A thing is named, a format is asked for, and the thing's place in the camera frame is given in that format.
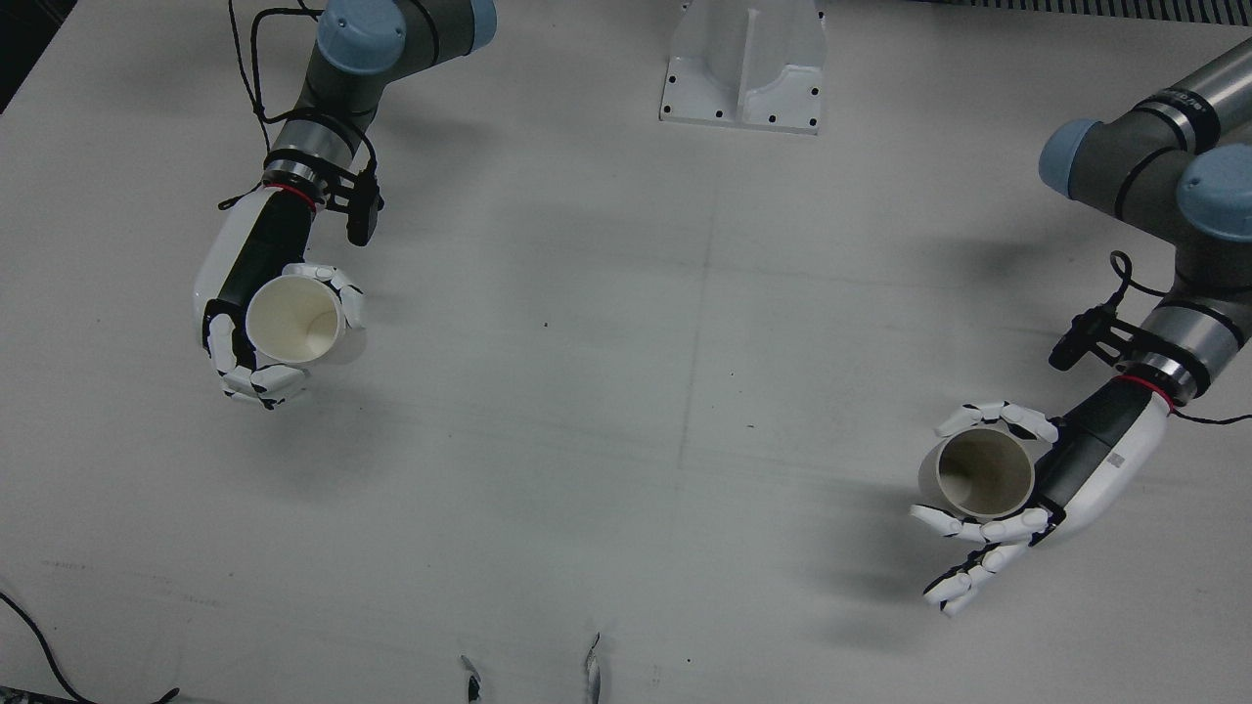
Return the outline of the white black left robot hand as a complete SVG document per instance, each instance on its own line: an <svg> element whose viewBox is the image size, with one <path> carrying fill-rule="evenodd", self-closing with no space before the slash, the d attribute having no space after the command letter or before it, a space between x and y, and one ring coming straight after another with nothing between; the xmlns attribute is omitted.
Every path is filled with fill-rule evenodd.
<svg viewBox="0 0 1252 704"><path fill-rule="evenodd" d="M1029 549L1090 526L1151 458L1171 412L1159 390L1126 375L1060 418L1010 401L962 405L935 428L909 512L973 550L921 596L957 615Z"/></svg>

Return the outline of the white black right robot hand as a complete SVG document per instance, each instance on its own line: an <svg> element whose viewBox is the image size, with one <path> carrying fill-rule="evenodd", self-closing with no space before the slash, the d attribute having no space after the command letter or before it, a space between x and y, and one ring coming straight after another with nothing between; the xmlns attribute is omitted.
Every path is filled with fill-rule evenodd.
<svg viewBox="0 0 1252 704"><path fill-rule="evenodd" d="M197 272L197 343L228 398L277 410L303 391L309 365L364 326L361 286L305 259L314 215L295 188L250 192Z"/></svg>

